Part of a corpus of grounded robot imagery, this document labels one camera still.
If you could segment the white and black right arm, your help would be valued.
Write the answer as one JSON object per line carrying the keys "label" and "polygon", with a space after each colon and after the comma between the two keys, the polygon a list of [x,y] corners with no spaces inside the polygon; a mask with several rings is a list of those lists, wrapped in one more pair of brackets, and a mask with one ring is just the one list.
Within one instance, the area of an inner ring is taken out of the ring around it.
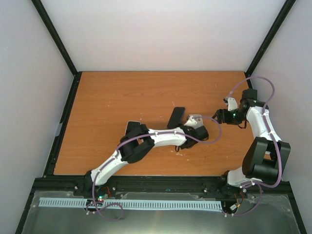
{"label": "white and black right arm", "polygon": [[277,187],[282,181],[291,146],[274,130],[267,103],[257,99],[256,89],[244,90],[239,103],[231,96],[224,98],[224,102],[227,108],[217,110],[213,119],[219,124],[236,125],[240,129],[250,126],[254,140],[242,166],[226,171],[220,177],[219,193],[229,197],[254,185]]}

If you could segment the small black phone white case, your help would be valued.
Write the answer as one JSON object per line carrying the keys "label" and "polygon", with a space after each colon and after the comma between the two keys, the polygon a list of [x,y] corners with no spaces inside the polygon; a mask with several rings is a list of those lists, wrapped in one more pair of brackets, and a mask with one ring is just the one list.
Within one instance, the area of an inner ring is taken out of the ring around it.
{"label": "small black phone white case", "polygon": [[139,127],[140,124],[141,123],[139,121],[128,121],[127,126],[126,126],[126,130],[125,130],[125,134],[128,134],[129,132],[131,132],[135,128]]}

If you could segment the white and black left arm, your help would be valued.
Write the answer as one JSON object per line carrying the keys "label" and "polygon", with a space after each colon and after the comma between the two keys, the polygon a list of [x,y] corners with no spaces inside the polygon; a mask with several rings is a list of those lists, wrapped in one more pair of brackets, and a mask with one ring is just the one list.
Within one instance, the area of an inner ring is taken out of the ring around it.
{"label": "white and black left arm", "polygon": [[97,196],[101,186],[122,167],[141,161],[153,148],[175,146],[189,149],[209,138],[204,126],[179,125],[169,130],[154,130],[145,124],[138,124],[121,138],[112,155],[100,166],[88,171],[84,176],[83,188],[90,196]]}

